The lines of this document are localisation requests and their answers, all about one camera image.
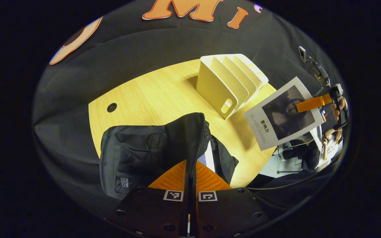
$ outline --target printed photo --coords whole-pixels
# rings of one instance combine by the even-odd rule
[[[288,137],[316,121],[311,111],[298,113],[296,104],[302,101],[305,101],[304,97],[294,85],[262,107],[277,140]]]

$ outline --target screw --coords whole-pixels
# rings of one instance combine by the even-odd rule
[[[126,215],[126,213],[123,210],[120,210],[120,209],[115,211],[115,214],[118,215],[119,217]]]
[[[167,224],[167,225],[164,226],[164,229],[166,231],[174,231],[176,229],[176,227],[174,225],[172,225],[172,224]]]
[[[255,219],[258,219],[258,218],[260,218],[261,216],[262,216],[261,213],[255,213],[255,214],[253,215],[253,217],[254,217]]]
[[[205,225],[202,227],[202,229],[206,232],[211,232],[212,230],[214,230],[214,227],[212,225]]]

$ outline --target camera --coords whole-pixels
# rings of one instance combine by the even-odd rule
[[[301,60],[305,63],[307,61],[307,51],[302,47],[299,46],[299,56],[301,57]]]

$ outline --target wooden table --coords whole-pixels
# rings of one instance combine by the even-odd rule
[[[108,128],[117,125],[165,125],[193,112],[202,112],[214,135],[229,153],[239,160],[230,186],[245,187],[263,169],[274,148],[261,151],[245,119],[244,112],[266,99],[275,89],[266,84],[247,105],[224,120],[198,94],[196,80],[199,59],[171,65],[144,74],[110,90],[89,104],[89,122],[98,156],[101,138]],[[107,107],[116,103],[115,111]]]

